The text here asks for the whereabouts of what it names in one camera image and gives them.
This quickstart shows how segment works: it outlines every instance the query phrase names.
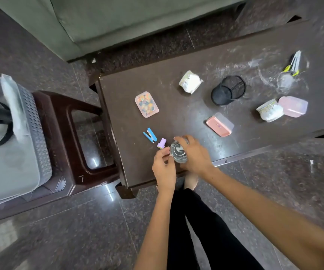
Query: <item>tiled floor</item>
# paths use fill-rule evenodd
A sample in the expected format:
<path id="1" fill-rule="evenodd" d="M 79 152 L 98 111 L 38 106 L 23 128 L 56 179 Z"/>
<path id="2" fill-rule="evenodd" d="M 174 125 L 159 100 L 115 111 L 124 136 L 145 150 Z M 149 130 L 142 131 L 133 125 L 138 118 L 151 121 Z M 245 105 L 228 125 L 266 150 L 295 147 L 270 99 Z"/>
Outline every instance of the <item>tiled floor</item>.
<path id="1" fill-rule="evenodd" d="M 324 0 L 252 0 L 233 21 L 222 11 L 102 51 L 97 63 L 61 61 L 0 11 L 0 74 L 30 90 L 48 90 L 98 105 L 88 88 L 93 69 L 103 73 L 138 66 L 223 40 L 286 23 L 298 14 L 314 23 L 324 53 Z M 75 114 L 85 155 L 107 165 L 112 158 L 101 124 Z M 305 214 L 324 227 L 324 139 L 311 139 L 221 169 L 272 200 Z M 0 221 L 0 269 L 131 269 L 141 247 L 157 195 L 155 187 L 134 200 L 121 200 L 115 183 Z M 265 269 L 296 269 L 228 200 L 201 181 L 196 192 L 217 212 Z M 208 269 L 196 243 L 202 269 Z"/>

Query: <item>sofa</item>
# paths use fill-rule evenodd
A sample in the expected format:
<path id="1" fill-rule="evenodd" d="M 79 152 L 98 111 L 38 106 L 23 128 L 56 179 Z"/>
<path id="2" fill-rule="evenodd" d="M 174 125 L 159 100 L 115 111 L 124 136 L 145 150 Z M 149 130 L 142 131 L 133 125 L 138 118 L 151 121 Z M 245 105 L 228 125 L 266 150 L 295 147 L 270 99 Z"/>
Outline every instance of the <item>sofa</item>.
<path id="1" fill-rule="evenodd" d="M 244 0 L 0 0 L 0 9 L 65 61 Z"/>

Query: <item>hand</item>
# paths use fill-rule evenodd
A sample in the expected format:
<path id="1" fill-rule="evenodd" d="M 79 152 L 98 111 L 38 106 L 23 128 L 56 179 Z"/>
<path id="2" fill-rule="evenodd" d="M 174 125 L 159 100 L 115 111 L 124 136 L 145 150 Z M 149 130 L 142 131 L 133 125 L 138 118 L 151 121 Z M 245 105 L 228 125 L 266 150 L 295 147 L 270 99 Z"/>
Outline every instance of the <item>hand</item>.
<path id="1" fill-rule="evenodd" d="M 169 147 L 165 147 L 156 153 L 152 170 L 157 180 L 159 193 L 173 195 L 177 175 L 175 160 L 169 155 Z"/>
<path id="2" fill-rule="evenodd" d="M 204 148 L 197 139 L 190 135 L 185 136 L 188 143 L 183 137 L 176 136 L 174 140 L 177 140 L 187 154 L 187 163 L 181 164 L 182 169 L 194 172 L 198 176 L 203 177 L 205 171 L 214 168 L 211 159 L 208 154 L 208 150 Z"/>

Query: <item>pink plastic container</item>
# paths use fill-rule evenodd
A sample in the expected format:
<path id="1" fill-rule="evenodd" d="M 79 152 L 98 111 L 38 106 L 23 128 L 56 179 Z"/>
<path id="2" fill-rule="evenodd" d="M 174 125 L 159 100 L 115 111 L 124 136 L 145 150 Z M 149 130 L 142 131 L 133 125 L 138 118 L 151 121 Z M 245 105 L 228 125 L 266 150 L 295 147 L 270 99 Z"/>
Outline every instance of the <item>pink plastic container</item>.
<path id="1" fill-rule="evenodd" d="M 221 137 L 230 135 L 234 128 L 234 124 L 221 113 L 216 113 L 214 116 L 207 119 L 206 123 Z"/>
<path id="2" fill-rule="evenodd" d="M 278 103 L 283 107 L 283 113 L 290 117 L 300 117 L 307 112 L 308 101 L 294 96 L 283 96 Z"/>
<path id="3" fill-rule="evenodd" d="M 147 91 L 136 96 L 135 103 L 144 117 L 150 117 L 159 112 L 155 101 Z"/>

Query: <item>brown table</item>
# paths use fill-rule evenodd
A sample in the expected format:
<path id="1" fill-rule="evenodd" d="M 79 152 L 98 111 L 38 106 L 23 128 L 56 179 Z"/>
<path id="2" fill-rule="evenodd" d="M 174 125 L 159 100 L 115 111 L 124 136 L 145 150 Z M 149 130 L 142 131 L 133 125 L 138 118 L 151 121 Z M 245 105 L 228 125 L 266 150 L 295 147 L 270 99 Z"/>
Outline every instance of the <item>brown table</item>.
<path id="1" fill-rule="evenodd" d="M 302 51 L 300 74 L 290 88 L 279 87 L 279 74 L 290 57 Z M 178 85 L 191 70 L 204 82 L 190 95 Z M 243 98 L 226 107 L 211 101 L 211 90 L 231 74 L 247 83 Z M 310 22 L 293 22 L 238 38 L 189 54 L 101 76 L 97 90 L 104 111 L 103 120 L 110 147 L 119 167 L 121 197 L 131 198 L 136 190 L 155 184 L 151 170 L 157 143 L 143 132 L 148 127 L 158 141 L 191 134 L 199 139 L 215 166 L 324 134 L 324 58 L 318 51 Z M 144 118 L 134 102 L 148 91 L 159 113 Z M 283 116 L 267 123 L 255 110 L 259 105 L 283 95 L 309 102 L 307 114 Z M 205 121 L 221 112 L 234 125 L 230 136 L 219 137 Z"/>

